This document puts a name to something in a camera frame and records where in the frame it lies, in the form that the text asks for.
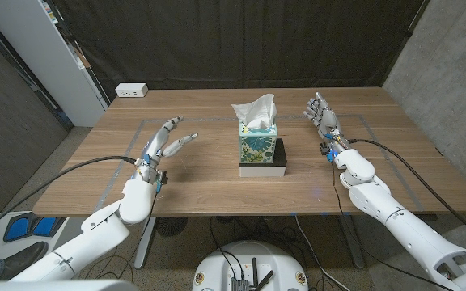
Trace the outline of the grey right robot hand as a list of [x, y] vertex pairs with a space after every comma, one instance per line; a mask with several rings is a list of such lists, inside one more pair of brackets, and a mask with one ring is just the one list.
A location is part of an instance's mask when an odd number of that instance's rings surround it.
[[333, 156], [349, 150], [350, 144], [344, 138], [341, 124], [326, 99], [317, 91], [315, 97], [307, 102], [304, 116], [316, 127], [322, 139], [320, 146], [323, 155], [332, 152]]

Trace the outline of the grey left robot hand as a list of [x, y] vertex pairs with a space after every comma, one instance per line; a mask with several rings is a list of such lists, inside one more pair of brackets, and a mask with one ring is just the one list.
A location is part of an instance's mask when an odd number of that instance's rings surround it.
[[131, 175], [131, 179], [139, 179], [153, 184], [158, 173], [157, 166], [160, 164], [161, 159], [175, 155], [186, 144], [198, 137], [198, 133], [191, 133], [164, 147], [168, 141], [170, 132], [174, 130], [183, 119], [183, 116], [171, 118], [150, 138], [136, 162], [136, 170]]

